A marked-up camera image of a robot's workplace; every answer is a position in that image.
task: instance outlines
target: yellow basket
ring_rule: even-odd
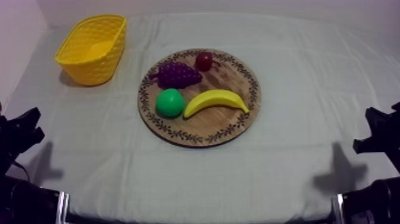
[[[82,85],[110,80],[125,47],[126,19],[98,15],[79,22],[62,43],[55,61]]]

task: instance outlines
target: purple grapes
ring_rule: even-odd
[[[184,89],[201,82],[201,74],[180,62],[170,62],[160,66],[157,74],[150,79],[158,78],[158,85],[162,88]]]

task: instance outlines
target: wooden tray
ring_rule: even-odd
[[[227,89],[239,94],[250,112],[226,107],[206,108],[187,120],[182,116],[165,119],[155,112],[155,100],[162,91],[157,79],[149,75],[157,73],[158,67],[169,61],[179,61],[194,68],[195,58],[201,52],[212,53],[214,61],[221,64],[218,69],[201,72],[202,82],[179,89],[186,103],[209,89]],[[210,147],[234,139],[253,123],[260,110],[261,90],[254,73],[236,57],[214,49],[188,49],[171,54],[156,63],[147,72],[140,84],[138,107],[147,127],[162,139],[184,147]]]

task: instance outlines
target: white wall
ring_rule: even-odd
[[[0,0],[0,102],[7,104],[44,31],[35,0]]]
[[[400,36],[400,0],[37,0],[51,26],[92,14],[228,11],[310,18]]]

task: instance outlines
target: white sheet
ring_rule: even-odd
[[[351,147],[370,134],[367,107],[390,113],[400,101],[395,39],[263,15],[137,16],[114,78],[81,88],[54,61],[69,29],[43,37],[5,114],[39,107],[46,139],[18,160],[36,183],[70,193],[75,213],[171,223],[311,219],[330,212],[335,193],[397,174],[383,154]],[[187,48],[233,54],[261,85],[255,123],[209,150],[166,143],[138,115],[147,69]]]

